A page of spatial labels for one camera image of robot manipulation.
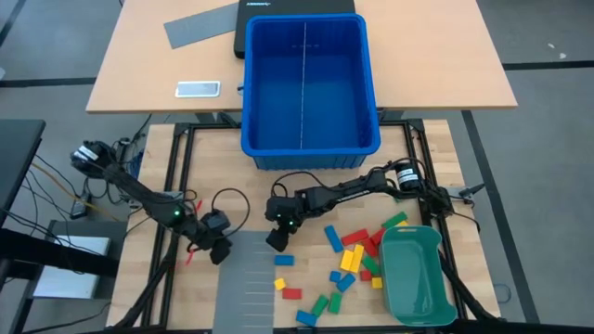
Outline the black closed laptop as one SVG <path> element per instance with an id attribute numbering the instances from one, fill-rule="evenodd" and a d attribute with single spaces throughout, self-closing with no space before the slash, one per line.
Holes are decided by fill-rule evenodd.
<path id="1" fill-rule="evenodd" d="M 247 22 L 256 16 L 355 13 L 354 0 L 239 0 L 233 51 L 244 59 Z"/>

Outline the black side desk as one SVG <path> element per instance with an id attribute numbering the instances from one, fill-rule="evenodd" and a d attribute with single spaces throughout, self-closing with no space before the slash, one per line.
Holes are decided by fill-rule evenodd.
<path id="1" fill-rule="evenodd" d="M 0 225 L 41 143 L 42 120 L 0 120 Z"/>

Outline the black horizontal bar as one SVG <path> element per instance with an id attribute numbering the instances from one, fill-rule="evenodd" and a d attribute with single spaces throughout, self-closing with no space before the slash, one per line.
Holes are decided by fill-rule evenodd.
<path id="1" fill-rule="evenodd" d="M 32 280 L 42 265 L 99 276 L 116 276 L 117 260 L 0 229 L 0 279 Z"/>

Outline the grey metal mount bracket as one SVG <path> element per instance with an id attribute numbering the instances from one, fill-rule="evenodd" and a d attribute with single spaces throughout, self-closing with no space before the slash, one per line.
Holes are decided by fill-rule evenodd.
<path id="1" fill-rule="evenodd" d="M 162 191 L 156 193 L 158 199 L 181 199 L 184 194 L 180 191 Z M 143 204 L 136 199 L 129 199 L 127 204 L 131 210 L 139 209 Z"/>

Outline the flat grey sheet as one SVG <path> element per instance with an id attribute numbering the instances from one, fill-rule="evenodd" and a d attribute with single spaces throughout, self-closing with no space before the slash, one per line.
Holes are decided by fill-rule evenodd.
<path id="1" fill-rule="evenodd" d="M 163 24 L 170 46 L 176 49 L 236 29 L 239 3 L 221 6 Z"/>

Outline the white-edged grey phone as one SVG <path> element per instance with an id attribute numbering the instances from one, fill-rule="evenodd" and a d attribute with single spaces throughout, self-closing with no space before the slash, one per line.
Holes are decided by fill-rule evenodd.
<path id="1" fill-rule="evenodd" d="M 178 98 L 210 98 L 219 97 L 219 81 L 185 81 L 178 82 L 174 95 Z"/>

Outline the long red block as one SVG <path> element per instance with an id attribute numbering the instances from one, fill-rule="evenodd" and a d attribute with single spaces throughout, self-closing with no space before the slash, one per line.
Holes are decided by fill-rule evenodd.
<path id="1" fill-rule="evenodd" d="M 356 244 L 357 242 L 361 242 L 366 238 L 368 238 L 368 231 L 367 229 L 363 228 L 342 237 L 341 242 L 343 246 L 349 246 L 352 244 Z"/>

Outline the large blue plastic bin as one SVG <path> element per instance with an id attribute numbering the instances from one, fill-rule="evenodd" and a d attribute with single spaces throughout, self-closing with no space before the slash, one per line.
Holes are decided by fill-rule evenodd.
<path id="1" fill-rule="evenodd" d="M 241 148 L 261 170 L 353 169 L 381 145 L 367 25 L 358 14 L 250 19 L 243 83 Z"/>

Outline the long blue block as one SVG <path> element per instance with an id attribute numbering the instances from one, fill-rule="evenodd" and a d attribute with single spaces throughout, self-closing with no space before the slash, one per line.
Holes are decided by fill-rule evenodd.
<path id="1" fill-rule="evenodd" d="M 337 231 L 335 230 L 333 225 L 327 225 L 324 228 L 324 232 L 326 234 L 327 239 L 329 240 L 329 244 L 332 247 L 334 252 L 342 252 L 343 251 L 343 245 L 342 242 L 338 236 Z"/>

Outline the white flat box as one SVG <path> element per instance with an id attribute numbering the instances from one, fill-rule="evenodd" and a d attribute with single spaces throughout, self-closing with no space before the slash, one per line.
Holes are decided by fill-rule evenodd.
<path id="1" fill-rule="evenodd" d="M 110 240 L 105 237 L 80 237 L 58 235 L 61 241 L 71 241 L 72 247 L 81 251 L 107 255 Z M 45 266 L 37 281 L 32 296 L 34 298 L 92 299 L 98 285 L 99 276 L 76 274 L 72 270 Z"/>

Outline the black power adapter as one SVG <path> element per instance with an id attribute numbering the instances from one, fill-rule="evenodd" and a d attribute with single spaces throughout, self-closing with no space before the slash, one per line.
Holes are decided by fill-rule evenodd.
<path id="1" fill-rule="evenodd" d="M 89 208 L 85 205 L 91 198 L 88 196 L 82 197 L 80 200 L 75 200 L 71 206 L 70 218 L 72 220 L 80 219 L 88 215 Z"/>

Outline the short grey slotted divider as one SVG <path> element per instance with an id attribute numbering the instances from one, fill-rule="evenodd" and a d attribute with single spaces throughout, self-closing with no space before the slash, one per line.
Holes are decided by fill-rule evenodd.
<path id="1" fill-rule="evenodd" d="M 213 334 L 273 334 L 274 251 L 261 231 L 239 231 L 219 265 Z"/>

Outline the teal plastic basket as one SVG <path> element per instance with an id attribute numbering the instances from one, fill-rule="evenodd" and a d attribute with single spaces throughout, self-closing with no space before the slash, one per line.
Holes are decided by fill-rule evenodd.
<path id="1" fill-rule="evenodd" d="M 441 235 L 428 226 L 394 226 L 380 244 L 384 305 L 409 327 L 442 327 L 458 317 L 446 295 Z"/>

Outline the long yellow block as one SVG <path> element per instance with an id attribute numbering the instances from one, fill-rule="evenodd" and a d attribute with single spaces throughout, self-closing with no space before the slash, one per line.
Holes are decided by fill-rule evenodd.
<path id="1" fill-rule="evenodd" d="M 349 267 L 349 271 L 357 274 L 363 259 L 365 249 L 361 244 L 356 244 L 353 250 L 353 258 Z"/>

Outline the black pointed lever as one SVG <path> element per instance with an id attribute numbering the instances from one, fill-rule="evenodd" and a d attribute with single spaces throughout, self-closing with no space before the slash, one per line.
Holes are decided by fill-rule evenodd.
<path id="1" fill-rule="evenodd" d="M 466 187 L 459 191 L 458 195 L 463 199 L 471 199 L 479 191 L 484 189 L 485 184 L 479 184 L 476 186 Z"/>

